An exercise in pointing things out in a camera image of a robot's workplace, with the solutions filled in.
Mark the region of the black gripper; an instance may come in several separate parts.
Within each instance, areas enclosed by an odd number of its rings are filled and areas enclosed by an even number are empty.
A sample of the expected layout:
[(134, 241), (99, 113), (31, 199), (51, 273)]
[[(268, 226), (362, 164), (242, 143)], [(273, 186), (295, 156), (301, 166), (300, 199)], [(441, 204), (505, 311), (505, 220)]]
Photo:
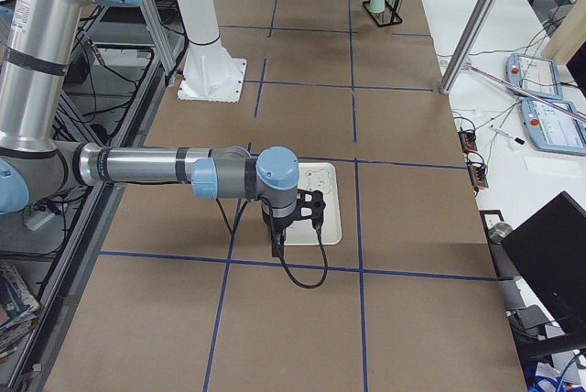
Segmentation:
[(283, 257), (286, 239), (286, 223), (284, 218), (268, 218), (272, 257)]

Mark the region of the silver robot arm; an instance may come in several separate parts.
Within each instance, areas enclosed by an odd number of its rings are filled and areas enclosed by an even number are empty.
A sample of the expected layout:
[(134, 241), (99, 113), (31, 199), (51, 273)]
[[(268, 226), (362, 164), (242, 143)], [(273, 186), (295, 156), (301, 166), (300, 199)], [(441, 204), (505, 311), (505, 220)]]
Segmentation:
[(189, 185), (195, 196), (261, 205), (273, 255), (295, 222), (316, 219), (321, 204), (299, 185), (299, 163), (285, 147), (112, 147), (52, 135), (71, 54), (82, 44), (85, 7), (137, 7), (159, 50), (166, 50), (154, 0), (16, 0), (1, 61), (1, 211), (80, 186)]

